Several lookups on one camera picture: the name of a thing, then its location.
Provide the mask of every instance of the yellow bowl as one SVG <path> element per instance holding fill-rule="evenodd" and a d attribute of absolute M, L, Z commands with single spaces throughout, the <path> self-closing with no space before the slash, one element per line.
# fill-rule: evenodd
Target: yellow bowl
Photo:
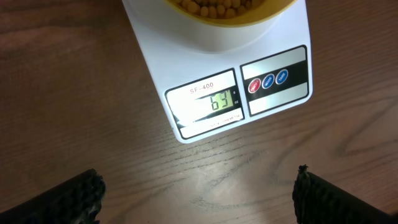
<path fill-rule="evenodd" d="M 232 19 L 210 19 L 201 16 L 193 15 L 187 12 L 183 7 L 173 2 L 173 0 L 165 0 L 172 8 L 177 12 L 205 24 L 218 26 L 218 27 L 242 27 L 250 26 L 260 22 L 264 22 L 271 19 L 289 6 L 291 6 L 296 0 L 264 0 L 264 2 L 255 9 L 250 9 L 247 13 L 237 16 Z"/>

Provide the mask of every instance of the scale platform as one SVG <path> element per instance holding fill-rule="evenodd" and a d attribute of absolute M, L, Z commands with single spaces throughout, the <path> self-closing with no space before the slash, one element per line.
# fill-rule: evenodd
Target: scale platform
<path fill-rule="evenodd" d="M 164 0 L 123 3 L 182 143 L 297 106 L 312 95 L 305 0 L 271 20 L 240 28 L 193 21 Z"/>

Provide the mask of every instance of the black textured object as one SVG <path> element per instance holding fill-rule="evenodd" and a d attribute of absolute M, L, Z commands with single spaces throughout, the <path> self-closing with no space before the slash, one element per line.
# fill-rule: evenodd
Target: black textured object
<path fill-rule="evenodd" d="M 0 224 L 98 224 L 103 178 L 88 170 L 0 214 Z"/>
<path fill-rule="evenodd" d="M 384 212 L 339 189 L 300 166 L 293 201 L 298 224 L 390 224 Z"/>

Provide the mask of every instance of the button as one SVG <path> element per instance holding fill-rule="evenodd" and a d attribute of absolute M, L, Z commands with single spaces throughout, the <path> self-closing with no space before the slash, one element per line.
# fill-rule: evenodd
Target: button
<path fill-rule="evenodd" d="M 286 69 L 283 69 L 282 71 L 280 71 L 278 73 L 278 75 L 276 76 L 276 81 L 275 81 L 276 84 L 280 85 L 283 82 L 285 82 L 288 75 L 289 75 L 289 73 Z"/>
<path fill-rule="evenodd" d="M 268 89 L 269 87 L 274 84 L 275 81 L 275 75 L 274 74 L 268 74 L 263 80 L 262 80 L 262 88 L 263 89 Z"/>
<path fill-rule="evenodd" d="M 249 84 L 249 93 L 255 93 L 258 89 L 260 89 L 261 80 L 259 78 L 253 79 Z"/>

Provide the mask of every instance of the brown wooden surface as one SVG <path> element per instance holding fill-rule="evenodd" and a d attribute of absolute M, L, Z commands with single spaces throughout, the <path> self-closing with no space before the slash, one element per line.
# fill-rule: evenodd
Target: brown wooden surface
<path fill-rule="evenodd" d="M 89 168 L 101 223 L 294 223 L 300 164 L 398 211 L 398 1 L 308 0 L 314 94 L 183 145 L 121 1 L 0 1 L 0 211 Z"/>

